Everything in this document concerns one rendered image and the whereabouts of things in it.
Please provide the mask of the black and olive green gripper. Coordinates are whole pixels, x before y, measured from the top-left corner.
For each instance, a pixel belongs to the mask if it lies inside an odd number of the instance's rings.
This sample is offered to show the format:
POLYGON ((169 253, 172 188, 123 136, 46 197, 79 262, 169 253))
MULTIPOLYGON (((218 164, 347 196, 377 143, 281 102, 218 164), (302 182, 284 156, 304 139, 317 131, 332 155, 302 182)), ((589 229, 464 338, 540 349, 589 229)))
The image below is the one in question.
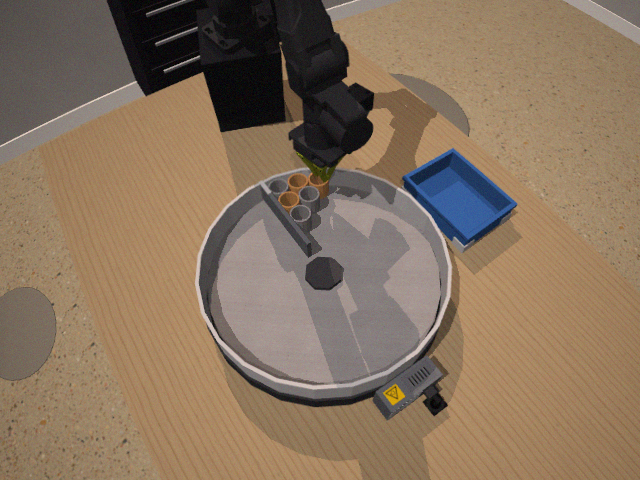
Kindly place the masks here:
POLYGON ((304 116, 303 121, 304 126, 302 123, 288 133, 289 140, 293 140, 293 149, 315 177, 320 176, 325 183, 331 178, 344 155, 352 152, 345 152, 340 146, 335 147, 335 141, 323 130, 320 124, 312 124, 304 116), (329 170, 326 175, 327 167, 329 170))

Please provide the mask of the blue crate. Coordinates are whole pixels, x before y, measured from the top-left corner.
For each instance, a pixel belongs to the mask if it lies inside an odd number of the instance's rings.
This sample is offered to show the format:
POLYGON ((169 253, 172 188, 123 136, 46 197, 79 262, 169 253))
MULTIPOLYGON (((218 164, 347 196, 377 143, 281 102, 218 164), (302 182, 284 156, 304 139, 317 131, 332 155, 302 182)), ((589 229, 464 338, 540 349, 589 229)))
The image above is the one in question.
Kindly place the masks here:
POLYGON ((401 189, 431 214, 461 253, 510 219, 511 210, 517 206, 454 148, 404 175, 402 180, 401 189))

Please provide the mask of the bronze bushing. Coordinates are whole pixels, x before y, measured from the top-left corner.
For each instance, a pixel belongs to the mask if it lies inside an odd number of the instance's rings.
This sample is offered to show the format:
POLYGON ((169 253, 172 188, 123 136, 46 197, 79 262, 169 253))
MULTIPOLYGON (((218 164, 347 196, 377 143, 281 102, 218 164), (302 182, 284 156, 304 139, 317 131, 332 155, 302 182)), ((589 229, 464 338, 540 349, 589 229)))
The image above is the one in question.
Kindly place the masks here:
POLYGON ((329 193, 329 180, 323 182, 320 176, 315 177, 313 173, 308 176, 308 185, 316 187, 320 192, 320 199, 325 198, 329 193), (311 183, 312 182, 312 183, 311 183), (316 184, 316 185, 315 185, 316 184), (320 185, 321 184, 321 185, 320 185))
POLYGON ((289 185, 289 191, 295 192, 298 195, 300 189, 302 189, 305 186, 309 186, 308 178, 301 173, 293 174, 288 178, 288 185, 289 185))
POLYGON ((282 193, 279 196, 278 201, 283 206, 283 208, 287 211, 288 214, 294 206, 300 205, 299 196, 296 193, 290 192, 290 191, 282 193))

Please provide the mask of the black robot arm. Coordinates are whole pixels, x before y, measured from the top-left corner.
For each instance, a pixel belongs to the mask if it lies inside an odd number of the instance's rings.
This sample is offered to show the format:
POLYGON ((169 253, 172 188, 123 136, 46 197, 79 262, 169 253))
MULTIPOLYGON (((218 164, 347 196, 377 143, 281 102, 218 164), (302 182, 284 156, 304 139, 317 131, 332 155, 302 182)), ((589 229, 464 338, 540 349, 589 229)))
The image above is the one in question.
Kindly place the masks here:
MULTIPOLYGON (((271 27, 270 19, 255 7, 262 0, 205 1, 213 21, 202 27, 203 36, 225 55, 271 27)), ((342 81, 349 53, 322 1, 274 0, 274 4, 289 86, 302 99, 303 116, 320 124, 335 147, 345 152, 360 149, 373 133, 367 116, 374 93, 356 82, 348 87, 342 81)))

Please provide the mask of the grey metal bushing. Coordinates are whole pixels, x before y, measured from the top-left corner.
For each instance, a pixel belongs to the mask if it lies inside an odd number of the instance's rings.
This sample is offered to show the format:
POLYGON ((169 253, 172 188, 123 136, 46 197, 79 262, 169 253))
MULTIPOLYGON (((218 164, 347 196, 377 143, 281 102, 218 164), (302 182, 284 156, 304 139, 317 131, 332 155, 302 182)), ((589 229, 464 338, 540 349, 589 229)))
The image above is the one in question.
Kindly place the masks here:
POLYGON ((294 206, 290 210, 291 218, 298 225, 304 234, 308 233, 312 228, 311 210, 305 205, 294 206), (308 217, 308 218, 307 218, 308 217), (299 219, 305 219, 298 221, 299 219))
POLYGON ((270 191, 272 192, 272 194, 275 196, 275 198, 278 200, 279 196, 284 193, 284 192, 288 192, 289 191, 289 185, 288 182, 284 179, 274 179, 272 180, 269 184, 268 184, 268 188, 270 189, 270 191), (287 187, 287 188, 286 188, 287 187), (284 191, 285 190, 285 191, 284 191), (283 191, 283 192, 282 192, 283 191), (280 192, 280 193, 279 193, 280 192))
POLYGON ((300 205, 305 205, 311 210, 311 215, 320 209, 320 192, 316 187, 305 186, 299 191, 300 205), (302 199, 303 198, 303 199, 302 199), (307 201, 311 200, 311 201, 307 201))

